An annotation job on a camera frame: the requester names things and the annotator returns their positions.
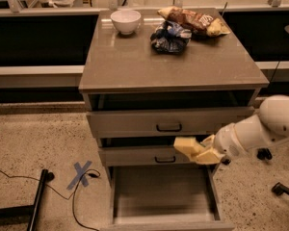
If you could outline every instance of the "floor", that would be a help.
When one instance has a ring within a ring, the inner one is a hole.
[[[289,145],[272,149],[269,162],[258,160],[255,154],[251,151],[228,166],[220,165],[214,175],[223,219],[232,222],[235,231],[289,231],[289,196],[271,192],[277,182],[289,187]],[[77,167],[96,169],[101,176],[87,176],[87,187],[79,185],[75,215],[89,227],[105,227],[110,221],[111,189],[84,104],[0,104],[1,170],[10,176],[39,178],[46,168],[55,175],[48,184],[69,197],[75,189]],[[37,185],[35,180],[9,179],[0,173],[0,208],[32,204]],[[86,230],[73,217],[72,199],[65,200],[50,188],[44,193],[37,229]],[[26,230],[26,224],[0,226],[3,230]]]

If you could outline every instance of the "blue x mark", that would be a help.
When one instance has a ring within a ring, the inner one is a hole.
[[[77,184],[77,182],[80,180],[80,177],[87,171],[87,169],[89,168],[89,166],[91,165],[91,161],[87,161],[86,164],[81,167],[79,163],[76,163],[74,165],[76,171],[77,171],[77,175],[75,176],[75,178],[69,183],[69,185],[67,186],[68,190],[72,190],[73,187]],[[81,183],[84,185],[84,187],[87,187],[89,185],[88,180],[86,178],[86,175],[84,175],[81,179]]]

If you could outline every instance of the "brown snack bag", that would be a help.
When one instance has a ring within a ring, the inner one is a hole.
[[[157,12],[164,19],[173,21],[183,28],[190,29],[197,36],[216,37],[229,34],[229,29],[223,22],[205,13],[196,13],[171,6]]]

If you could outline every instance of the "white robotic arm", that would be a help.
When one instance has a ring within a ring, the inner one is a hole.
[[[266,98],[258,114],[221,128],[202,142],[195,138],[175,139],[174,147],[198,164],[216,164],[254,148],[272,148],[289,143],[289,96]]]

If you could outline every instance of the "drawer handle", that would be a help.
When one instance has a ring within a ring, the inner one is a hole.
[[[173,156],[170,160],[159,160],[157,157],[154,157],[155,158],[155,162],[157,164],[171,164],[171,163],[175,163],[175,156]]]
[[[159,124],[157,124],[156,125],[156,130],[158,131],[158,132],[180,132],[181,130],[182,130],[182,124],[181,123],[179,123],[178,125],[177,125],[178,127],[177,128],[173,128],[173,129],[162,129],[162,128],[160,128],[160,125]]]

